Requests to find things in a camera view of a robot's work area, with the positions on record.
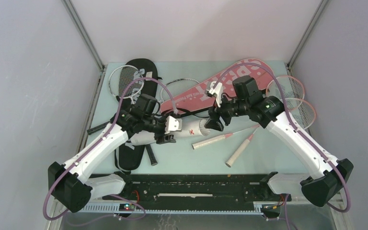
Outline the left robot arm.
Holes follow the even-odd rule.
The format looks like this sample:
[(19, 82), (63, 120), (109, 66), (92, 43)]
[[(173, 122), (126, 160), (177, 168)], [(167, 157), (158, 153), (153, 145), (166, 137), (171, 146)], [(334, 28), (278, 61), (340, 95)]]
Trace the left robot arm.
[(156, 104), (154, 97), (140, 95), (134, 104), (120, 109), (102, 134), (81, 152), (63, 164), (52, 163), (48, 168), (48, 194), (73, 213), (102, 196), (115, 194), (128, 199), (132, 186), (119, 175), (100, 178), (91, 175), (108, 155), (139, 132), (152, 133), (157, 143), (173, 140), (173, 133), (182, 129), (182, 120), (176, 114), (155, 116), (152, 112)]

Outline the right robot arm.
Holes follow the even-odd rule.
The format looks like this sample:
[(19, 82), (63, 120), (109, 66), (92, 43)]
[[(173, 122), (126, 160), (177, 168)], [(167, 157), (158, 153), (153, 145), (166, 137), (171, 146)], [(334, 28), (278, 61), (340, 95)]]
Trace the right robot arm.
[(206, 128), (223, 131), (232, 117), (248, 116), (282, 140), (307, 169), (309, 176), (299, 185), (305, 198), (317, 207), (330, 205), (330, 200), (341, 189), (346, 194), (346, 208), (350, 209), (350, 195), (346, 182), (354, 168), (345, 158), (338, 159), (322, 148), (292, 117), (284, 104), (275, 96), (265, 97), (258, 89), (256, 80), (248, 75), (237, 78), (232, 83), (235, 97), (224, 95), (223, 84), (211, 83), (205, 94), (214, 97), (209, 108)]

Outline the white shuttlecock tube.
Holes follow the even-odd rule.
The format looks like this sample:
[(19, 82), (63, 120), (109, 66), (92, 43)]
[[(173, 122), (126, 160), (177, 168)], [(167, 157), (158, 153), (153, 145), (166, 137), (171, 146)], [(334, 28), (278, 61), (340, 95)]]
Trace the white shuttlecock tube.
[(210, 134), (210, 129), (205, 128), (207, 120), (198, 119), (194, 121), (183, 121), (182, 129), (178, 131), (171, 132), (167, 136), (156, 137), (154, 133), (148, 131), (142, 131), (135, 134), (129, 141), (133, 146), (147, 145), (152, 143), (162, 144), (164, 142), (175, 142), (176, 140), (198, 137), (198, 136), (208, 136)]

